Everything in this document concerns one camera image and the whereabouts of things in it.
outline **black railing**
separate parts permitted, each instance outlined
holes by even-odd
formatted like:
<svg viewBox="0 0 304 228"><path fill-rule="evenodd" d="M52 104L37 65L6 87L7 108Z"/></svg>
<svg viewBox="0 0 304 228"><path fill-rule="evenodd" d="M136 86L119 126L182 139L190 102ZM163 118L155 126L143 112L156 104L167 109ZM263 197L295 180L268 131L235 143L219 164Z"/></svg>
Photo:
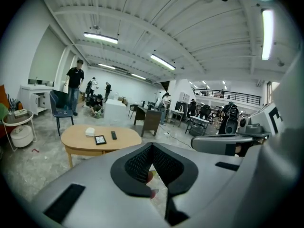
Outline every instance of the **black railing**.
<svg viewBox="0 0 304 228"><path fill-rule="evenodd" d="M243 93L224 91L224 90L212 90L212 89L193 89L195 95L218 97L231 101L242 101L255 105L260 105L261 97L257 95L248 95Z"/></svg>

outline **ceiling light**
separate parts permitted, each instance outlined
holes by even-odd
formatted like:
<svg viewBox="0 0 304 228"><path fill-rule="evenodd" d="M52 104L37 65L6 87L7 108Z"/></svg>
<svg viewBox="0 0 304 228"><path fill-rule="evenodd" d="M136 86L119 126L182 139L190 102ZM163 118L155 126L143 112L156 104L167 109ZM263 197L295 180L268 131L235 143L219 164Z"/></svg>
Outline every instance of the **ceiling light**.
<svg viewBox="0 0 304 228"><path fill-rule="evenodd" d="M103 67L108 67L110 69L116 69L115 67L113 66L108 66L108 65L104 65L104 64L101 64L101 63L98 63L99 66L103 66Z"/></svg>
<svg viewBox="0 0 304 228"><path fill-rule="evenodd" d="M264 10L262 17L264 27L262 60L268 60L274 39L274 13L272 10Z"/></svg>
<svg viewBox="0 0 304 228"><path fill-rule="evenodd" d="M160 57L152 54L151 58L154 59L155 61L158 61L159 63L163 64L164 66L168 67L171 70L175 70L175 67L172 66L171 64L167 63L166 61L162 60Z"/></svg>
<svg viewBox="0 0 304 228"><path fill-rule="evenodd" d="M136 74L132 74L133 76L135 76L135 77L138 77L138 78L141 78L141 79L144 79L144 80L146 80L146 78L144 78L144 77L141 77L141 76L138 76L138 75L136 75Z"/></svg>
<svg viewBox="0 0 304 228"><path fill-rule="evenodd" d="M108 37L108 36L102 36L102 35L92 34L92 33L87 33L87 32L84 33L84 36L87 38L92 38L92 39L105 40L108 42L112 42L114 44L118 43L118 39Z"/></svg>

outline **power cord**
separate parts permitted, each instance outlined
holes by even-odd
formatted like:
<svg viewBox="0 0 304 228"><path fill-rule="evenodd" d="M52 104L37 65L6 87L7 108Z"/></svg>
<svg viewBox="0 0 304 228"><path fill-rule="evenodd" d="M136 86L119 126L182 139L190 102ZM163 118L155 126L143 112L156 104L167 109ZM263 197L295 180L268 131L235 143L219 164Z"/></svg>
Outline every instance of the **power cord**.
<svg viewBox="0 0 304 228"><path fill-rule="evenodd" d="M165 129L163 129L163 130L164 130L165 132L167 132L167 134L169 134L171 138L176 139L177 141L183 143L184 145L187 145L187 146L189 146L190 148L192 148L190 145L184 143L183 141L180 141L178 138L173 137L167 130L165 130Z"/></svg>

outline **tile floor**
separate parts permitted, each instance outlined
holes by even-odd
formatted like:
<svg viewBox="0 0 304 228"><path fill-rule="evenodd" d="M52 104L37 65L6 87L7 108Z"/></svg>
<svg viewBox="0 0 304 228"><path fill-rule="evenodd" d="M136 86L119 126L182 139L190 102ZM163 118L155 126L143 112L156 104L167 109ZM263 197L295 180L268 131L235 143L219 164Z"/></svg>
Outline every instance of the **tile floor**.
<svg viewBox="0 0 304 228"><path fill-rule="evenodd" d="M125 119L121 119L119 122L106 122L103 118L95 119L90 116L89 109L82 108L81 104L78 104L77 108L78 116L74 117L74 124L129 127L139 134L141 132L143 121L138 121L136 126L133 126L135 116L133 114L132 119L128 117L128 107ZM69 170L67 153L58 136L56 119L52 116L51 112L49 110L42 112L39 116L35 116L33 121L38 141L32 142L25 148L17 149L15 152L11 150L8 141L5 141L2 143L4 154L0 163L1 171L10 188L23 196L27 201L31 201L39 190ZM62 133L66 128L71 126L71 121L70 119L60 119L60 125ZM190 148L192 136L188 133L185 134L185 130L185 123L182 123L179 128L171 123L167 123L165 126L160 125L155 137L153 136L153 132L146 131L142 141L144 143L167 143L176 147L193 150ZM209 125L206 135L215 133L216 129L213 125ZM77 165L91 157L72 155L72 158L73 164ZM158 190L158 193L151 202L159 213L164 216L167 195L165 185L156 174L148 186Z"/></svg>

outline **black remote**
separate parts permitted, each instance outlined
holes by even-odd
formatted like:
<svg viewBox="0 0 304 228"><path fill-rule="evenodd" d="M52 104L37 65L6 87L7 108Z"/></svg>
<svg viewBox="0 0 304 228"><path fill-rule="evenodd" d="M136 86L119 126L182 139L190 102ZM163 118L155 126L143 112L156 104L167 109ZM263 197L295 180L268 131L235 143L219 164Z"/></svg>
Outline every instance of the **black remote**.
<svg viewBox="0 0 304 228"><path fill-rule="evenodd" d="M111 134L112 134L112 139L114 140L117 139L115 131L111 131Z"/></svg>

